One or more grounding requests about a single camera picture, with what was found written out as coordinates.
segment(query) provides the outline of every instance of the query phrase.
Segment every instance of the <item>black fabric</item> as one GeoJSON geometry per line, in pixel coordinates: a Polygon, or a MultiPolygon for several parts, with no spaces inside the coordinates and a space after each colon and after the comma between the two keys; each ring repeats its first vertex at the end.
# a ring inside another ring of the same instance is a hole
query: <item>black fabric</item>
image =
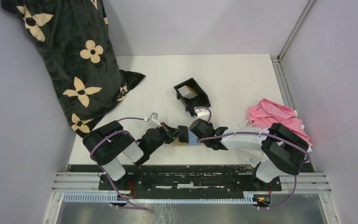
{"type": "Polygon", "coordinates": [[[80,136],[145,77],[119,70],[102,0],[1,0],[43,57],[69,125],[80,136]]]}

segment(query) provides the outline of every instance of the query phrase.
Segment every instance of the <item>gray floor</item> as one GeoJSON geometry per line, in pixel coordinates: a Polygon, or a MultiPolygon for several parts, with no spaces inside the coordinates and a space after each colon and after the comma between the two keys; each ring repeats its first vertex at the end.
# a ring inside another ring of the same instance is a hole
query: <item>gray floor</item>
{"type": "MultiPolygon", "coordinates": [[[[273,204],[286,195],[273,195],[273,204]]],[[[252,205],[142,204],[150,211],[117,210],[105,203],[63,203],[59,224],[325,224],[318,195],[295,195],[286,205],[257,211],[252,205]]]]}

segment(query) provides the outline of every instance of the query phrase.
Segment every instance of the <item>gray wall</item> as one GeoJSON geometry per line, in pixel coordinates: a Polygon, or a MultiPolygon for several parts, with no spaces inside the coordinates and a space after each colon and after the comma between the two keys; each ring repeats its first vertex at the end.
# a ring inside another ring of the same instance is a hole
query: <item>gray wall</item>
{"type": "Polygon", "coordinates": [[[320,0],[283,60],[343,223],[358,223],[358,0],[320,0]]]}
{"type": "Polygon", "coordinates": [[[104,0],[119,56],[277,55],[307,0],[104,0]]]}
{"type": "Polygon", "coordinates": [[[0,224],[41,223],[75,136],[23,26],[0,9],[0,224]]]}

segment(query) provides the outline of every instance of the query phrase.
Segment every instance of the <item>black plastic bin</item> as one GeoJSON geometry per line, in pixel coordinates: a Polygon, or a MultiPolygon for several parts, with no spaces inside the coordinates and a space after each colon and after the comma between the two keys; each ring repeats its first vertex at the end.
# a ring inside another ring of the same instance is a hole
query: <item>black plastic bin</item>
{"type": "Polygon", "coordinates": [[[211,103],[209,102],[208,95],[202,90],[202,88],[198,85],[198,83],[194,80],[194,78],[190,78],[179,85],[174,87],[176,91],[176,98],[180,99],[180,101],[185,106],[186,111],[189,111],[190,115],[193,117],[195,115],[194,108],[197,106],[205,106],[210,107],[211,103]],[[181,87],[187,85],[195,90],[197,96],[192,99],[184,98],[178,91],[181,87]]]}

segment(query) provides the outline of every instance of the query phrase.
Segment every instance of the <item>pink towel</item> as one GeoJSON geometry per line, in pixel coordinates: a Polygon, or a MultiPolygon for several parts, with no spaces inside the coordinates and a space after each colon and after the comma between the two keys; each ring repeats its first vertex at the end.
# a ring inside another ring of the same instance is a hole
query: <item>pink towel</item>
{"type": "Polygon", "coordinates": [[[249,108],[249,117],[249,123],[260,128],[269,128],[273,123],[281,123],[312,146],[310,137],[301,129],[303,121],[287,106],[262,99],[259,104],[249,108]]]}

